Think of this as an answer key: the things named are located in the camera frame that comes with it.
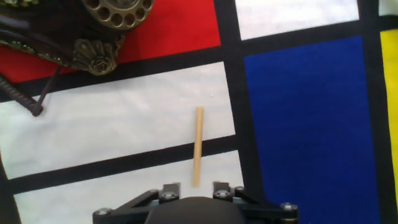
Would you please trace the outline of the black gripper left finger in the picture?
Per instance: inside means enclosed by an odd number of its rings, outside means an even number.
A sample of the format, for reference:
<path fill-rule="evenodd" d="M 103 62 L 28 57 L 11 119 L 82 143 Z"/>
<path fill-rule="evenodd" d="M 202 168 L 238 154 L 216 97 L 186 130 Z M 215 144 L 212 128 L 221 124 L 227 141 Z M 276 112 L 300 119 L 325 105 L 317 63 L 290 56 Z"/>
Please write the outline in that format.
<path fill-rule="evenodd" d="M 149 213 L 162 203 L 180 198 L 180 183 L 150 189 L 116 209 L 100 208 L 92 214 L 93 224 L 144 223 Z"/>

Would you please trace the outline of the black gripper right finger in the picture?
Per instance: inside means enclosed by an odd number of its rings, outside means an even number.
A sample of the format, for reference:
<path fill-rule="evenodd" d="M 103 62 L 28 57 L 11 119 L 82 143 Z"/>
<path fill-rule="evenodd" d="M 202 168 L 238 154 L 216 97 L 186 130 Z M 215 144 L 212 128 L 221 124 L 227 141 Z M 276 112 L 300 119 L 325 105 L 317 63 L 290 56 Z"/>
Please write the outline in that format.
<path fill-rule="evenodd" d="M 280 205 L 268 200 L 260 203 L 242 186 L 230 187 L 227 182 L 213 182 L 213 199 L 236 205 L 248 223 L 299 224 L 299 208 L 290 202 Z"/>

